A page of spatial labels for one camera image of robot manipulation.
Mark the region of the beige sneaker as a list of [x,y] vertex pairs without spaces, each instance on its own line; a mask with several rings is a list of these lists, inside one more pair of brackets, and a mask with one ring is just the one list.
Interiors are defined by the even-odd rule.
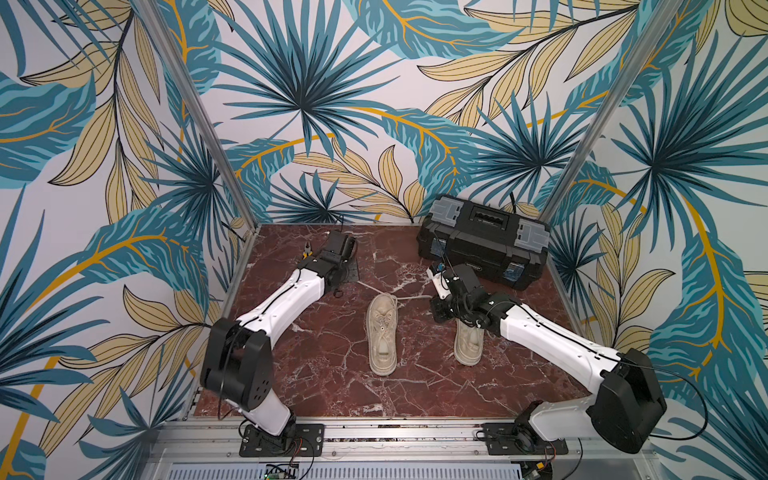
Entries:
[[462,365],[477,365],[483,353],[485,330],[471,327],[456,320],[456,335],[454,340],[454,356]]
[[397,321],[397,299],[390,294],[377,295],[366,313],[366,334],[370,369],[378,376],[388,376],[396,369]]

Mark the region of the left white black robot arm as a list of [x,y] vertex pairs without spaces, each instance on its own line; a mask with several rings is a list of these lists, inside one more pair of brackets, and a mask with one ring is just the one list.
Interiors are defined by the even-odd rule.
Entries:
[[356,239],[329,233],[323,248],[308,253],[286,281],[257,307],[211,328],[200,373],[201,386],[241,413],[258,429],[279,437],[292,411],[272,388],[272,349],[288,327],[347,277]]

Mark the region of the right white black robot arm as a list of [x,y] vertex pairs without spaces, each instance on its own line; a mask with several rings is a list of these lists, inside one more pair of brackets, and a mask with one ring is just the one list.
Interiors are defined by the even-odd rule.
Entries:
[[617,450],[639,452],[667,405],[651,361],[641,351],[601,346],[535,312],[504,292],[490,293],[475,271],[436,262],[428,269],[436,322],[457,320],[519,344],[565,371],[588,394],[557,403],[532,402],[513,423],[524,452],[567,438],[599,437]]

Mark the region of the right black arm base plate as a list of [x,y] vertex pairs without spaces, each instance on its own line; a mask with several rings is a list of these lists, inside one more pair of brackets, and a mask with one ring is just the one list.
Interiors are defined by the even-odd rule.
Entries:
[[533,455],[557,456],[568,454],[563,440],[546,441],[527,426],[516,423],[484,423],[475,433],[475,439],[485,444],[491,456]]

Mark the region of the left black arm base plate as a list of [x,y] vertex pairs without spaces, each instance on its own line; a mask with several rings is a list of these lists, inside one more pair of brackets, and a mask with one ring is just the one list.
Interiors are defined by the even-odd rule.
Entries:
[[323,452],[325,425],[289,423],[279,436],[247,423],[239,430],[243,458],[317,457]]

